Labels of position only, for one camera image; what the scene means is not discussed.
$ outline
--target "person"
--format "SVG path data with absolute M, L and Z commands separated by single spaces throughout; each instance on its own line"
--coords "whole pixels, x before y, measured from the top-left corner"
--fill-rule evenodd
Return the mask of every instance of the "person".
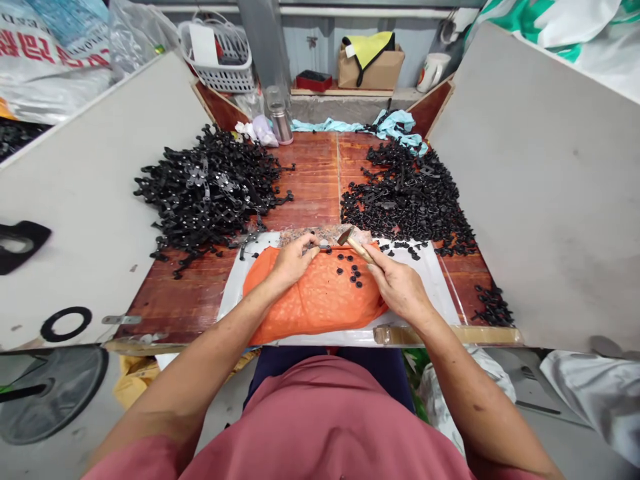
M 307 250 L 309 243 L 315 246 Z M 394 371 L 400 350 L 346 349 L 343 357 L 320 347 L 265 347 L 240 420 L 194 458 L 207 408 L 318 245 L 308 234 L 282 248 L 268 277 L 124 414 L 94 452 L 86 480 L 563 478 L 518 410 L 433 308 L 418 274 L 368 245 L 382 297 L 424 341 L 467 461 L 412 413 L 406 374 Z

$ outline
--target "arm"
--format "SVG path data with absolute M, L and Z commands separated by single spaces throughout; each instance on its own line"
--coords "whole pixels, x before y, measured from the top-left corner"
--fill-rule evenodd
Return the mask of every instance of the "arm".
M 479 457 L 544 478 L 562 479 L 518 409 L 433 308 L 416 271 L 368 245 L 365 248 L 380 266 L 369 265 L 369 269 L 382 297 L 425 343 L 470 462 Z
M 303 255 L 309 242 L 319 244 L 308 234 L 283 248 L 269 276 L 158 375 L 94 452 L 89 467 L 138 439 L 166 435 L 178 446 L 182 472 L 193 458 L 207 408 L 251 336 L 318 254 L 315 247 Z

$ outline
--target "hand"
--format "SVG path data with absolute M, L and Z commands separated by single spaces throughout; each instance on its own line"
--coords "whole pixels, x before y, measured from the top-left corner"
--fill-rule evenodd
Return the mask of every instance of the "hand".
M 315 246 L 307 250 L 309 243 Z M 315 235 L 307 233 L 282 248 L 267 280 L 283 290 L 290 288 L 300 280 L 311 261 L 320 253 L 319 245 L 320 240 Z
M 437 314 L 420 275 L 410 266 L 392 260 L 380 250 L 363 245 L 378 264 L 367 265 L 380 288 L 380 294 L 391 310 L 412 326 Z

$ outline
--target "orange cloth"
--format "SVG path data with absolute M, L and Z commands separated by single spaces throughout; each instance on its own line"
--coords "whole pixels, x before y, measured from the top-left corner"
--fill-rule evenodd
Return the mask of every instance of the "orange cloth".
M 318 253 L 298 283 L 290 288 L 269 310 L 255 332 L 250 345 L 262 345 L 290 335 L 314 335 L 336 330 L 366 327 L 387 311 L 387 304 L 371 272 L 360 256 L 348 245 L 332 247 L 332 253 Z M 280 249 L 268 247 L 255 261 L 243 288 L 248 294 L 272 270 Z M 345 258 L 338 259 L 342 253 Z M 353 261 L 347 260 L 352 255 Z M 351 266 L 360 271 L 357 288 L 349 278 Z M 342 275 L 337 269 L 344 270 Z

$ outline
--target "white cloth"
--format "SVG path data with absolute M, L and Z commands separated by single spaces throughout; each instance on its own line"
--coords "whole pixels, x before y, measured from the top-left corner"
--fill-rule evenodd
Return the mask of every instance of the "white cloth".
M 488 376 L 490 376 L 509 399 L 515 403 L 515 388 L 513 388 L 511 379 L 502 366 L 486 354 L 482 348 L 470 347 L 467 348 L 467 351 L 477 364 L 482 367 L 482 370 L 487 372 Z M 458 428 L 456 428 L 453 422 L 449 407 L 447 406 L 447 402 L 445 402 L 445 397 L 442 394 L 442 390 L 440 390 L 440 384 L 435 375 L 433 364 L 428 365 L 422 374 L 418 395 L 425 404 L 431 426 L 451 440 L 456 448 L 460 450 L 460 453 L 464 455 L 465 445 L 462 441 L 462 436 L 460 436 L 460 432 L 458 432 Z
M 576 415 L 640 468 L 640 362 L 555 350 L 540 370 Z

